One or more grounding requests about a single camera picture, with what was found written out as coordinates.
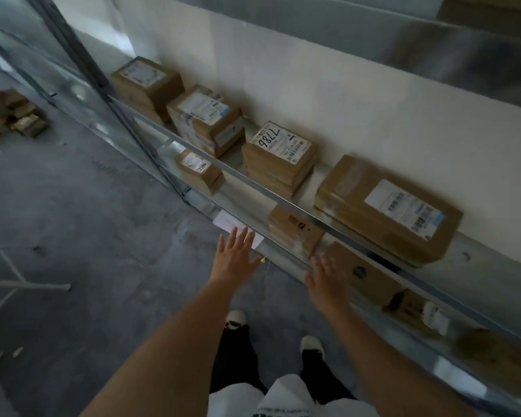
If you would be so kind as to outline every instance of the forearm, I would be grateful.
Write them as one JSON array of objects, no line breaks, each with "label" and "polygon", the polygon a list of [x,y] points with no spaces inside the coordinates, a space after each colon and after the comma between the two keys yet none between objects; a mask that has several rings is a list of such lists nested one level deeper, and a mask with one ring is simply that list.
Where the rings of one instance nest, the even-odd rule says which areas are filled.
[{"label": "forearm", "polygon": [[352,310],[329,321],[382,417],[474,415],[448,386],[382,340]]},{"label": "forearm", "polygon": [[233,290],[209,282],[125,362],[83,412],[206,415],[210,374]]}]

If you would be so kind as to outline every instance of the shoe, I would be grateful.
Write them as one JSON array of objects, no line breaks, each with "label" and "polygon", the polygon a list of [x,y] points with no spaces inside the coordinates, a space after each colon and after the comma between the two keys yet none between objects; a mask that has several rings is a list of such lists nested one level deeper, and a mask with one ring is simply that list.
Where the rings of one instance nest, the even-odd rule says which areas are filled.
[{"label": "shoe", "polygon": [[232,310],[226,316],[226,329],[239,329],[245,326],[247,319],[245,313],[242,310]]},{"label": "shoe", "polygon": [[326,356],[324,355],[324,348],[322,348],[322,344],[320,343],[318,338],[316,338],[316,336],[305,335],[301,339],[300,349],[301,349],[301,354],[303,354],[303,351],[305,351],[305,350],[316,350],[322,356],[322,360],[325,361]]}]

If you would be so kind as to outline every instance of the leg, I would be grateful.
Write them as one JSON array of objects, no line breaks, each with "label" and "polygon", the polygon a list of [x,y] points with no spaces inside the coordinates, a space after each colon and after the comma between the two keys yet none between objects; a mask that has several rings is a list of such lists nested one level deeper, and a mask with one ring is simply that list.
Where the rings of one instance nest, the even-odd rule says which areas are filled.
[{"label": "leg", "polygon": [[324,350],[318,339],[305,336],[301,340],[301,356],[303,371],[300,376],[315,401],[326,404],[341,398],[356,399],[324,362]]},{"label": "leg", "polygon": [[249,338],[249,326],[241,311],[232,311],[226,318],[220,346],[214,360],[210,393],[229,385],[248,383],[266,394],[258,374],[258,359]]}]

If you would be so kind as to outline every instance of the white wall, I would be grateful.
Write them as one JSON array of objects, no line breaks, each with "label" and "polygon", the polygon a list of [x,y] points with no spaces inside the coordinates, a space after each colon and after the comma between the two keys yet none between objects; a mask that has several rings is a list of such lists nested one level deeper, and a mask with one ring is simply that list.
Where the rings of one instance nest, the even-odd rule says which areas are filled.
[{"label": "white wall", "polygon": [[140,1],[122,7],[126,28],[146,23],[187,84],[315,140],[328,164],[362,155],[437,192],[465,212],[461,232],[521,262],[521,108],[177,1]]}]

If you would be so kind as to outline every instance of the paper slip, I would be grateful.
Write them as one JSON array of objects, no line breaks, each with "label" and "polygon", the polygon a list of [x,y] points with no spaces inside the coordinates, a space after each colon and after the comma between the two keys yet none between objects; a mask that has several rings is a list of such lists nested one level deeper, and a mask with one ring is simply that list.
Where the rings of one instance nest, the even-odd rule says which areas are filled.
[{"label": "paper slip", "polygon": [[[225,210],[221,210],[218,215],[216,215],[214,221],[212,221],[214,225],[223,229],[224,231],[231,232],[233,227],[237,227],[237,234],[246,227],[243,222],[238,221],[232,215],[230,215]],[[256,249],[259,244],[264,240],[264,237],[261,236],[258,232],[255,234],[255,238],[253,240],[253,249]]]}]

